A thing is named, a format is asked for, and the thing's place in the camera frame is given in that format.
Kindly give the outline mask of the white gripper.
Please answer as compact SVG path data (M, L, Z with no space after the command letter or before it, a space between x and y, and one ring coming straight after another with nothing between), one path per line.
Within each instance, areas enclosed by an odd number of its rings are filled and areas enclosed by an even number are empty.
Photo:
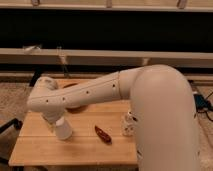
M49 124L55 124L63 115L64 115L64 111L63 110L44 111L42 113L42 117Z

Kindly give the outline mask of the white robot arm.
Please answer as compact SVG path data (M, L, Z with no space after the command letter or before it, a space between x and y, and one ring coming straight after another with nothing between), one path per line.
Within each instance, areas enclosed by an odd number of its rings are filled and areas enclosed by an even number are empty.
M139 171L201 171L194 94L170 66L123 70L63 89L41 77L27 106L55 124L67 108L121 99L130 101Z

